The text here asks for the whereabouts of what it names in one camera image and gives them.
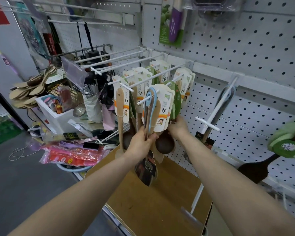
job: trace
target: pink plastic package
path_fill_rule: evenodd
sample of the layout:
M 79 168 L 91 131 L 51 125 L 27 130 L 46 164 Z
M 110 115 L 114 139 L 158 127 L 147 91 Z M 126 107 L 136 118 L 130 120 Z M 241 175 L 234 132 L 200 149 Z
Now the pink plastic package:
M 44 150 L 46 152 L 40 159 L 40 163 L 61 163 L 75 167 L 94 166 L 110 152 L 109 150 L 103 150 L 103 146 L 100 146 L 98 151 L 95 151 L 47 145 Z

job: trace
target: white wire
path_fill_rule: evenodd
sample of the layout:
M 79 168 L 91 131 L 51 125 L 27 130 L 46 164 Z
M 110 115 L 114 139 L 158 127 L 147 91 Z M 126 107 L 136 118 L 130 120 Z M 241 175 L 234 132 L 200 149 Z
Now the white wire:
M 29 154 L 29 155 L 23 156 L 23 154 L 24 154 L 24 149 L 26 149 L 26 148 L 28 148 L 28 147 L 26 146 L 26 147 L 23 147 L 23 148 L 19 147 L 19 148 L 14 149 L 14 150 L 12 151 L 12 153 L 9 155 L 9 161 L 15 161 L 15 160 L 20 159 L 21 157 L 31 156 L 31 155 L 35 154 L 36 152 L 39 152 L 39 150 L 40 150 L 40 149 L 39 149 L 39 150 L 33 152 L 32 154 Z M 22 154 L 21 154 L 20 156 L 14 156 L 14 155 L 13 155 L 14 153 L 19 152 L 19 151 L 23 151 Z

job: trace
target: hanging strap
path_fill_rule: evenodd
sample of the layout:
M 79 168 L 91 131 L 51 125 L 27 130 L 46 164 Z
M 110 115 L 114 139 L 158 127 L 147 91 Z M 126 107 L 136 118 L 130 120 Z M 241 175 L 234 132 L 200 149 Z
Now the hanging strap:
M 88 29 L 88 26 L 87 26 L 86 22 L 84 24 L 84 28 L 85 28 L 85 32 L 87 33 L 87 39 L 89 40 L 90 48 L 92 49 L 92 51 L 94 51 L 93 46 L 92 46 L 92 41 L 90 40 L 90 31 Z
M 79 39 L 80 39 L 80 44 L 81 44 L 81 50 L 82 54 L 84 55 L 83 47 L 82 47 L 82 41 L 81 41 L 81 35 L 80 35 L 80 28 L 79 28 L 79 23 L 76 22 L 76 26 L 78 27 L 78 33 L 79 33 Z

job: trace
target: wooden board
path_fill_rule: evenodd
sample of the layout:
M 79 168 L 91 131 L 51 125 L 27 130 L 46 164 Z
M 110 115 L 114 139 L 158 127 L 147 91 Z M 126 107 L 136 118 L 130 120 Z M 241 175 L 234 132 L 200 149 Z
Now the wooden board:
M 114 149 L 85 177 L 115 159 Z M 157 164 L 158 178 L 152 186 L 144 185 L 134 170 L 130 171 L 107 201 L 108 208 L 123 226 L 136 236 L 200 235 L 181 212 L 190 212 L 191 204 L 201 184 L 199 178 L 165 157 Z M 205 188 L 194 216 L 205 223 L 212 200 Z

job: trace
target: display rack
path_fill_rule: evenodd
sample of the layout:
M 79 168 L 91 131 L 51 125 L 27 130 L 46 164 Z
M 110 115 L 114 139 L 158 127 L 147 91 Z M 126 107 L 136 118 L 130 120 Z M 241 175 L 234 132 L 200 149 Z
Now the display rack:
M 236 24 L 213 29 L 201 25 L 196 11 L 189 11 L 179 48 L 158 42 L 162 0 L 131 1 L 128 5 L 122 0 L 96 4 L 96 8 L 134 14 L 134 25 L 91 26 L 92 42 L 112 44 L 111 52 L 143 45 L 151 49 L 149 57 L 164 53 L 165 60 L 173 66 L 189 63 L 197 75 L 181 114 L 193 135 L 203 126 L 195 117 L 207 119 L 221 90 L 232 77 L 239 76 L 236 96 L 218 121 L 220 131 L 210 134 L 215 141 L 214 151 L 235 166 L 271 156 L 272 152 L 267 150 L 268 139 L 283 124 L 295 119 L 295 0 L 248 0 Z M 62 21 L 65 17 L 57 16 L 57 19 Z M 76 28 L 65 24 L 55 27 L 64 51 L 80 49 Z M 89 47 L 83 31 L 81 39 L 83 47 Z M 122 75 L 124 70 L 139 65 L 116 69 L 116 73 Z M 175 152 L 168 157 L 197 175 L 183 153 L 184 149 L 177 144 Z M 284 190 L 289 196 L 287 209 L 295 217 L 295 159 L 280 157 L 268 170 L 269 177 L 264 182 Z

